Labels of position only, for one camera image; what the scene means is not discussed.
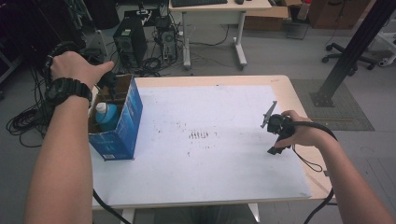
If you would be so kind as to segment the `grey floor mat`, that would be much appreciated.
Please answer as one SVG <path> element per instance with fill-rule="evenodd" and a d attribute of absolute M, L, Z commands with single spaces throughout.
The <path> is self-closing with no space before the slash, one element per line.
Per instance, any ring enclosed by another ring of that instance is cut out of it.
<path fill-rule="evenodd" d="M 332 97 L 332 107 L 314 106 L 310 93 L 323 84 L 322 79 L 292 79 L 305 113 L 314 122 L 327 126 L 332 131 L 373 131 L 375 128 L 360 106 L 342 83 Z"/>

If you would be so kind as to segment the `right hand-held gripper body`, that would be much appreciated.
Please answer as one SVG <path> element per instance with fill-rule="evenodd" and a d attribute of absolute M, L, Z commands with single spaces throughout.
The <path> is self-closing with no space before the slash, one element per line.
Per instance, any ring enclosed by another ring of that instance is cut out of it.
<path fill-rule="evenodd" d="M 290 125 L 292 119 L 288 116 L 274 114 L 277 101 L 273 101 L 268 111 L 263 114 L 261 127 L 266 127 L 268 133 L 276 134 L 276 141 L 291 137 L 294 134 L 294 128 Z"/>

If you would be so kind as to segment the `white office desk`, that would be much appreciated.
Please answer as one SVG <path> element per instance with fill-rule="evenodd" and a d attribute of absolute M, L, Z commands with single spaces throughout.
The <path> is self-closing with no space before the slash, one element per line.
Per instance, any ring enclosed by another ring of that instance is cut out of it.
<path fill-rule="evenodd" d="M 190 38 L 187 31 L 188 25 L 195 24 L 236 24 L 238 27 L 237 35 L 233 39 L 233 46 L 239 62 L 239 66 L 243 69 L 248 65 L 243 47 L 242 34 L 244 30 L 245 17 L 250 10 L 265 10 L 271 8 L 269 0 L 245 0 L 243 5 L 238 5 L 234 0 L 228 0 L 227 4 L 195 6 L 195 7 L 173 7 L 170 3 L 168 8 L 171 12 L 181 14 L 183 41 L 182 55 L 183 65 L 186 70 L 191 69 L 191 48 Z"/>

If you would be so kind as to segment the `red capped drink bottle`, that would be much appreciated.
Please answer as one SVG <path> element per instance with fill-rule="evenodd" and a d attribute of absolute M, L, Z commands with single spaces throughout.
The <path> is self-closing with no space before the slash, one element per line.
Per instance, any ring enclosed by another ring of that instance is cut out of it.
<path fill-rule="evenodd" d="M 306 19 L 311 3 L 312 3 L 312 0 L 304 0 L 303 1 L 302 5 L 300 7 L 299 13 L 297 14 L 298 20 L 304 21 Z"/>

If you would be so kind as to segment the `brown wooden cabinet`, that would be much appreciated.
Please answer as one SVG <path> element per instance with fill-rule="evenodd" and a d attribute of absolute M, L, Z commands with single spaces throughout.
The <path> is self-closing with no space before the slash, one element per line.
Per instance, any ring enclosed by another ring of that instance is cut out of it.
<path fill-rule="evenodd" d="M 352 29 L 372 0 L 312 0 L 308 12 L 315 29 Z"/>

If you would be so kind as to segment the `black keyboard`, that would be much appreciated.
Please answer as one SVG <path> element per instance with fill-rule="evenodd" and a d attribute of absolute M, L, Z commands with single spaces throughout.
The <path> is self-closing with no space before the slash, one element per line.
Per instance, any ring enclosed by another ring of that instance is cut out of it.
<path fill-rule="evenodd" d="M 227 4 L 228 0 L 170 0 L 173 7 L 195 7 Z"/>

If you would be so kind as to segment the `brown cardboard carton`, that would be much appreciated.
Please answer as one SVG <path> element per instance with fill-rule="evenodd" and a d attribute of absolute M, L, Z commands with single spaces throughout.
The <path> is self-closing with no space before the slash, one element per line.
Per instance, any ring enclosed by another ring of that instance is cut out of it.
<path fill-rule="evenodd" d="M 287 7 L 271 7 L 265 10 L 250 10 L 244 22 L 245 30 L 278 31 L 289 17 Z"/>

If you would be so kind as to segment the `blue cardboard box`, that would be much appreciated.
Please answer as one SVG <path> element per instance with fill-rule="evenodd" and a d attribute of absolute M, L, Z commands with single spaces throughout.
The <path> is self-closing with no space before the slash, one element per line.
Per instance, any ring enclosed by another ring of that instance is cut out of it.
<path fill-rule="evenodd" d="M 134 157 L 143 104 L 135 79 L 131 75 L 120 76 L 114 92 L 115 96 L 111 98 L 112 92 L 104 87 L 93 97 L 89 117 L 89 142 L 105 161 L 131 160 Z M 117 106 L 120 119 L 115 130 L 101 131 L 95 121 L 95 107 L 98 103 Z"/>

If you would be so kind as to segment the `person's left hand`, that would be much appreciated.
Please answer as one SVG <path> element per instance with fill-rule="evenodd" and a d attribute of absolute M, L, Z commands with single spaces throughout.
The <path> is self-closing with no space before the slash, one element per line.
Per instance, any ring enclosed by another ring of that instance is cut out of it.
<path fill-rule="evenodd" d="M 76 52 L 67 51 L 52 59 L 50 72 L 53 79 L 61 77 L 73 78 L 92 89 L 101 77 L 111 71 L 113 67 L 113 62 L 92 65 Z"/>

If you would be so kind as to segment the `black computer tower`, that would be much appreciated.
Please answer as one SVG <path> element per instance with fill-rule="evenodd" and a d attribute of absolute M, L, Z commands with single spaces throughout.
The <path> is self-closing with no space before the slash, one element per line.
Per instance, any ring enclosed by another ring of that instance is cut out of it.
<path fill-rule="evenodd" d="M 142 66 L 148 44 L 142 25 L 138 17 L 124 18 L 113 39 L 125 68 L 139 68 Z"/>

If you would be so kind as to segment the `white table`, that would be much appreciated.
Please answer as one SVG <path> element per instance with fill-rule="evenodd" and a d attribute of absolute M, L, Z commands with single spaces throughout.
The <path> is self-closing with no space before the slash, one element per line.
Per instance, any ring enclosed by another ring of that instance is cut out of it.
<path fill-rule="evenodd" d="M 167 206 L 307 199 L 292 150 L 269 154 L 262 128 L 276 100 L 268 85 L 142 88 L 134 156 L 92 156 L 94 188 L 109 205 Z"/>

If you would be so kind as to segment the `white table leg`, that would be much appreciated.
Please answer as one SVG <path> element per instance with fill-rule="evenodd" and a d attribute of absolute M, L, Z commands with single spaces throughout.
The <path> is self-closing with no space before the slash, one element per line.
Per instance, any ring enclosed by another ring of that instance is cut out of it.
<path fill-rule="evenodd" d="M 130 224 L 134 224 L 134 215 L 135 210 L 133 208 L 126 208 L 122 210 L 122 216 L 126 219 Z"/>
<path fill-rule="evenodd" d="M 254 216 L 257 223 L 260 222 L 260 212 L 259 207 L 256 203 L 249 203 L 248 208 L 250 209 L 252 215 Z"/>

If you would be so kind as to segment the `black metal post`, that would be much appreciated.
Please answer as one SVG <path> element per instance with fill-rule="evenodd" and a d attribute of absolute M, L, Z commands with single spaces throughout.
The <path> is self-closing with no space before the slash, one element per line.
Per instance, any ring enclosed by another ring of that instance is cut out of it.
<path fill-rule="evenodd" d="M 396 9 L 396 0 L 376 0 L 318 91 L 311 92 L 314 106 L 332 107 L 332 97 Z"/>

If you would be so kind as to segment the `person's right hand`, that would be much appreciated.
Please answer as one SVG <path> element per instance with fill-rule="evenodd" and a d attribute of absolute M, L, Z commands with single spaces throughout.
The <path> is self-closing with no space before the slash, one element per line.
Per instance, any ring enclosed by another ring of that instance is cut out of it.
<path fill-rule="evenodd" d="M 288 116 L 292 121 L 307 121 L 312 122 L 309 118 L 301 117 L 294 110 L 287 110 L 281 113 L 281 115 Z M 274 147 L 287 147 L 291 145 L 301 145 L 305 147 L 319 147 L 322 139 L 325 139 L 328 135 L 320 129 L 306 126 L 297 126 L 295 133 L 288 138 L 280 140 L 275 143 Z"/>

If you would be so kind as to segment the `blue bottle with white cap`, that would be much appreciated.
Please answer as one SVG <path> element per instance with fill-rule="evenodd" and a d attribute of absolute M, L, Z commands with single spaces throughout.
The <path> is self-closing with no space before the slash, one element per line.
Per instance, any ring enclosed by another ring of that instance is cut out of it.
<path fill-rule="evenodd" d="M 95 121 L 102 132 L 109 132 L 116 129 L 120 115 L 117 106 L 114 104 L 98 103 L 95 107 Z"/>

